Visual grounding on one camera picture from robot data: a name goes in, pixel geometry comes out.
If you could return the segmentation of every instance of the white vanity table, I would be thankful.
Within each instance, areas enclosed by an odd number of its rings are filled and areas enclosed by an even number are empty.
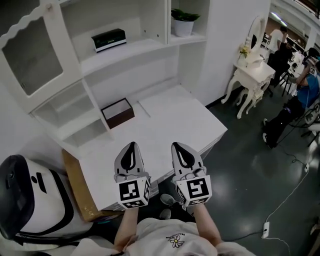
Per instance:
[[[275,70],[268,66],[265,62],[262,62],[260,67],[257,68],[247,68],[237,64],[234,64],[234,66],[237,68],[237,70],[234,72],[233,77],[228,84],[226,96],[221,100],[221,103],[224,104],[229,99],[236,82],[239,82],[243,87],[247,88],[248,95],[236,116],[238,119],[240,119],[243,111],[249,105],[255,93],[257,93],[259,90],[264,92],[268,88],[270,79],[275,74]]]
[[[251,49],[251,53],[246,59],[246,65],[238,65],[237,63],[234,64],[237,69],[228,84],[225,98],[221,100],[222,104],[226,103],[226,101],[230,97],[235,82],[239,82],[243,87],[248,89],[247,98],[236,116],[238,119],[242,117],[243,111],[253,99],[255,101],[261,99],[264,91],[269,86],[270,79],[275,74],[275,70],[268,66],[265,62],[263,62],[263,58],[258,54],[261,43],[263,41],[265,26],[266,21],[262,16],[258,16],[253,21],[246,41],[246,45],[251,45],[253,35],[258,35],[256,36],[257,42]]]

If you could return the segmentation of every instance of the white t-shirt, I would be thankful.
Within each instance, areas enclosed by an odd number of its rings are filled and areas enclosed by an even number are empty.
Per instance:
[[[278,40],[282,42],[282,39],[284,38],[284,34],[279,29],[275,29],[270,34],[271,40],[269,43],[269,49],[274,53],[278,51]]]
[[[199,236],[195,223],[178,219],[147,218],[137,226],[137,240],[129,245],[124,256],[254,256],[235,242],[214,247]],[[90,239],[82,239],[71,256],[109,256],[119,252],[102,248]]]

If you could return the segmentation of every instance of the glass cabinet door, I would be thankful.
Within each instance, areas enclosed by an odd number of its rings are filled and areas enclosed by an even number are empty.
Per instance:
[[[0,1],[0,67],[27,113],[83,77],[58,0]]]
[[[63,73],[42,17],[20,30],[2,51],[27,95]]]
[[[7,33],[12,25],[29,15],[40,5],[40,0],[1,0],[0,1],[0,37]]]

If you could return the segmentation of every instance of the desk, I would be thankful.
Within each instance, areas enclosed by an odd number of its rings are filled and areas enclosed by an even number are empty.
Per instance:
[[[114,140],[79,160],[97,210],[118,210],[114,162],[130,142],[137,142],[151,188],[170,177],[171,144],[181,142],[199,153],[217,143],[227,128],[180,85],[134,104],[135,117],[112,129]]]
[[[243,87],[247,88],[248,95],[236,116],[238,119],[240,119],[242,116],[242,112],[252,100],[255,91],[260,90],[262,86],[266,85],[263,88],[263,91],[265,91],[269,85],[267,81],[271,79],[276,71],[268,66],[265,62],[262,62],[260,67],[257,68],[247,68],[245,66],[239,66],[237,64],[234,64],[234,66],[237,69],[228,84],[226,96],[221,100],[221,103],[224,104],[227,102],[235,82],[239,82]]]

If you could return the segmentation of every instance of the shoe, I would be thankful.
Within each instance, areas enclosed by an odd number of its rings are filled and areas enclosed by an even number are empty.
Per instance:
[[[263,139],[264,143],[269,147],[269,149],[271,149],[271,147],[267,143],[267,134],[265,132],[262,134],[262,139]]]
[[[170,209],[164,209],[161,213],[159,218],[161,220],[170,220],[171,218],[171,210]]]
[[[263,119],[263,121],[262,121],[262,123],[263,123],[263,126],[266,126],[267,125],[267,123],[268,123],[268,119]]]
[[[167,205],[167,206],[172,206],[174,203],[176,203],[177,201],[169,194],[162,194],[160,196],[160,201]]]

